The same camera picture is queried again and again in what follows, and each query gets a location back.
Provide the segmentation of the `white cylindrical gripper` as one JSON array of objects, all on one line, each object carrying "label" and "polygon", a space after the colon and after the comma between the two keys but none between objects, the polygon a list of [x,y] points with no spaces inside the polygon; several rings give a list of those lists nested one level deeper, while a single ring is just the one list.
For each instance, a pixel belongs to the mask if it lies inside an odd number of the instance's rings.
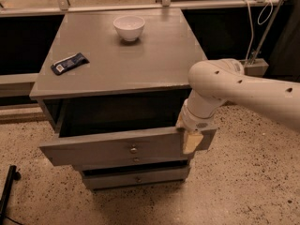
[{"label": "white cylindrical gripper", "polygon": [[194,115],[188,109],[188,101],[185,100],[178,115],[175,127],[177,129],[186,130],[184,133],[183,153],[187,155],[193,153],[203,140],[203,135],[201,133],[189,131],[211,130],[215,129],[216,125],[212,118],[203,119]]}]

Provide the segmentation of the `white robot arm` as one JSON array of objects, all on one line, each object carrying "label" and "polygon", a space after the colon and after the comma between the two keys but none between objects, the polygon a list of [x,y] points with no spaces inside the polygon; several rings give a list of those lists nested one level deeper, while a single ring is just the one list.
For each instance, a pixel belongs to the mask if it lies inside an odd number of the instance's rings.
[{"label": "white robot arm", "polygon": [[213,127],[218,107],[230,101],[300,131],[300,83],[245,74],[235,59],[204,60],[188,72],[191,87],[176,127],[184,130],[183,153],[194,153]]}]

